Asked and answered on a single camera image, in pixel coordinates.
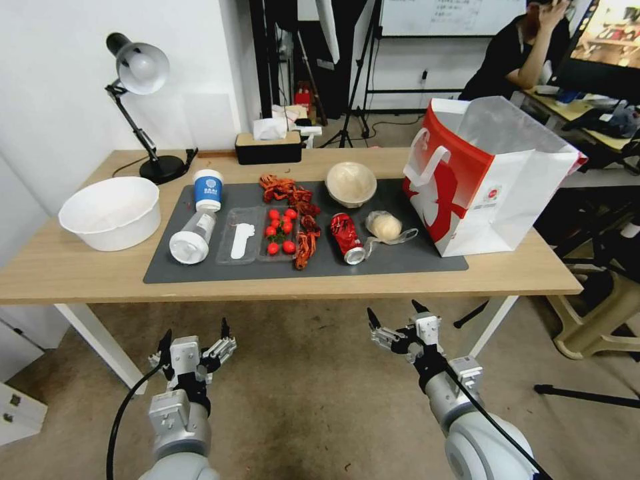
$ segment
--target monitor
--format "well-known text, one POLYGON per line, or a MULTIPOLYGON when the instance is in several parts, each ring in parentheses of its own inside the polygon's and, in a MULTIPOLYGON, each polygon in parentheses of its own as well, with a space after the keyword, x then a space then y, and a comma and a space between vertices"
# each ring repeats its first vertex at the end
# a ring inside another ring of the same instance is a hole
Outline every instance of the monitor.
POLYGON ((640 103, 640 0, 593 0, 550 83, 640 103))

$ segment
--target shopping bag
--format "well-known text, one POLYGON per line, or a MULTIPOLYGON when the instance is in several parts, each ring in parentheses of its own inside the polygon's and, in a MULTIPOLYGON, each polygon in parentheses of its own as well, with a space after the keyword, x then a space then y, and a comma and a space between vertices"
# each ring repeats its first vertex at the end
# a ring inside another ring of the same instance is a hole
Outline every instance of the shopping bag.
POLYGON ((403 188, 443 257, 512 251, 586 160, 502 97, 433 99, 403 188))

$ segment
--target logo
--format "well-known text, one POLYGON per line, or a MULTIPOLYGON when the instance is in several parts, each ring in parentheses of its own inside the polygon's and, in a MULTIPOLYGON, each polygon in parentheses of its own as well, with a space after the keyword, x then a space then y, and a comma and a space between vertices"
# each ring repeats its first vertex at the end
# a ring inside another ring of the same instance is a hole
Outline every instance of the logo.
POLYGON ((500 190, 501 190, 500 186, 490 188, 489 192, 487 193, 487 200, 489 201, 498 200, 498 196, 500 195, 500 190))

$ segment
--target desk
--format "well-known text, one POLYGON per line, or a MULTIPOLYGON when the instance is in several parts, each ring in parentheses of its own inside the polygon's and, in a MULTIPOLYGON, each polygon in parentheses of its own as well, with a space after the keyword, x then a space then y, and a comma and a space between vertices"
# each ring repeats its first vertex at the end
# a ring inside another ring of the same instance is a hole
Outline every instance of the desk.
MULTIPOLYGON (((215 168, 222 172, 226 183, 257 182, 265 172, 312 181, 323 179, 333 164, 349 160, 366 164, 380 179, 398 178, 408 151, 405 148, 303 150, 300 163, 246 166, 222 153, 219 157, 196 158, 191 172, 215 168)), ((168 153, 184 156, 184 152, 168 153)), ((116 168, 142 155, 140 151, 113 152, 87 183, 110 177, 116 168)), ((119 175, 126 174, 136 175, 137 165, 119 175)), ((483 317, 469 326, 469 338, 463 346, 464 354, 476 354, 518 295, 571 295, 582 290, 533 230, 515 252, 468 257, 466 271, 146 285, 142 278, 147 266, 180 192, 190 182, 191 175, 187 174, 160 186, 160 227, 148 240, 127 250, 92 250, 62 230, 56 219, 49 220, 0 272, 0 304, 54 304, 131 387, 141 378, 140 370, 86 303, 490 296, 492 300, 483 317)))
MULTIPOLYGON (((576 120, 576 118, 593 108, 588 101, 584 100, 576 100, 568 105, 560 106, 556 103, 554 97, 538 95, 533 90, 523 91, 521 94, 523 96, 523 98, 521 98, 522 101, 518 102, 516 100, 517 95, 515 95, 514 98, 512 98, 512 102, 516 105, 519 103, 519 107, 522 103, 530 103, 534 107, 543 110, 546 114, 551 115, 549 122, 547 122, 547 128, 549 128, 549 130, 554 130, 558 121, 564 124, 576 120)), ((578 129, 576 131, 580 131, 588 141, 600 143, 615 153, 622 152, 622 148, 629 143, 629 139, 615 139, 593 130, 578 129)))

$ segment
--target gray mat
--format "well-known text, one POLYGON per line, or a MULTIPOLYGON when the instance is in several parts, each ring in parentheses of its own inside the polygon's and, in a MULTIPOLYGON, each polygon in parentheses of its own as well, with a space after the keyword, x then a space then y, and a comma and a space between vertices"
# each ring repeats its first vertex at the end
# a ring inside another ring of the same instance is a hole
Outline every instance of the gray mat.
MULTIPOLYGON (((340 250, 329 230, 329 222, 334 214, 345 208, 330 198, 324 182, 300 182, 313 192, 313 202, 322 209, 318 215, 318 225, 323 229, 315 255, 305 270, 297 271, 293 262, 260 262, 249 265, 218 265, 215 257, 222 238, 227 212, 236 207, 262 205, 262 188, 257 183, 225 185, 222 210, 218 212, 217 224, 209 244, 209 256, 197 265, 182 265, 169 252, 169 239, 180 230, 195 212, 193 186, 182 190, 173 210, 167 228, 162 235, 147 274, 145 283, 176 283, 216 280, 249 280, 287 277, 327 277, 333 275, 371 275, 378 273, 413 273, 430 271, 460 271, 469 268, 464 257, 442 258, 429 239, 420 218, 402 192, 402 180, 378 180, 375 196, 362 208, 348 210, 358 230, 360 240, 368 236, 365 218, 373 210, 388 210, 401 222, 403 230, 417 227, 420 234, 402 245, 379 245, 372 256, 359 265, 345 264, 340 250)), ((274 202, 284 205, 285 201, 274 202)))

